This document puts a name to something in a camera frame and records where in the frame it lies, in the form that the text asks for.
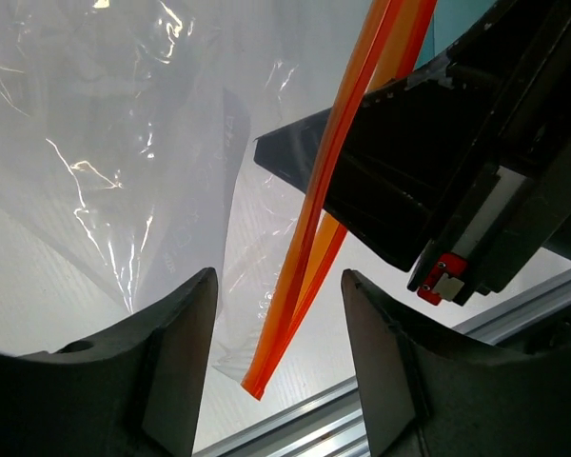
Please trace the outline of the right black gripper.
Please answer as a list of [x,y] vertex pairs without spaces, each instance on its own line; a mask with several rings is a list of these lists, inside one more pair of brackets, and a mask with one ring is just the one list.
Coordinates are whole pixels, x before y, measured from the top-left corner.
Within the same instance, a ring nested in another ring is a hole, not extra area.
[[409,86],[363,98],[324,209],[431,304],[571,260],[571,1],[499,1]]

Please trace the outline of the clear orange zip top bag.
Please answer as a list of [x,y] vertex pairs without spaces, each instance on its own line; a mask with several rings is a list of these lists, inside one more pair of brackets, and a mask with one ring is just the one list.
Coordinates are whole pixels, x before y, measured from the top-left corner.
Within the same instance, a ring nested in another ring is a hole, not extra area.
[[216,268],[216,367],[246,382],[302,212],[253,148],[330,108],[383,10],[395,18],[368,85],[409,73],[434,9],[0,1],[0,209],[129,312]]

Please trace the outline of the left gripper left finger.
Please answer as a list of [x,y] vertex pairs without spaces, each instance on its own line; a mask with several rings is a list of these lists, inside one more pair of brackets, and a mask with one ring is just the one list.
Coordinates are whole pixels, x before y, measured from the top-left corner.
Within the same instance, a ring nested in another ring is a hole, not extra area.
[[0,353],[0,456],[188,456],[217,309],[204,268],[60,350]]

